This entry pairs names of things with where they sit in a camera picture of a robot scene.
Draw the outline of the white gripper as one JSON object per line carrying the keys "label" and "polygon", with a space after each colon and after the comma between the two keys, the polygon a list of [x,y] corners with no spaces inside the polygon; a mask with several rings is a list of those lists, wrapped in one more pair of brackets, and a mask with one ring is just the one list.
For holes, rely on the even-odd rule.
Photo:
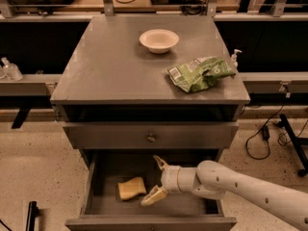
{"label": "white gripper", "polygon": [[168,193],[191,193],[198,186],[195,167],[170,166],[164,159],[154,155],[160,171],[162,171],[162,187],[155,186],[141,201],[141,206],[150,206]]}

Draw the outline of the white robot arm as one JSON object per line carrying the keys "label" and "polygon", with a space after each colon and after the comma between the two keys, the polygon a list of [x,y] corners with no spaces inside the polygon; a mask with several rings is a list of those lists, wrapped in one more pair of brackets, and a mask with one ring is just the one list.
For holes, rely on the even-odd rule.
{"label": "white robot arm", "polygon": [[308,194],[238,173],[215,161],[202,161],[197,167],[169,165],[153,158],[162,172],[162,186],[155,186],[141,201],[142,206],[158,202],[170,193],[191,193],[201,198],[221,199],[226,192],[245,200],[289,223],[308,231]]}

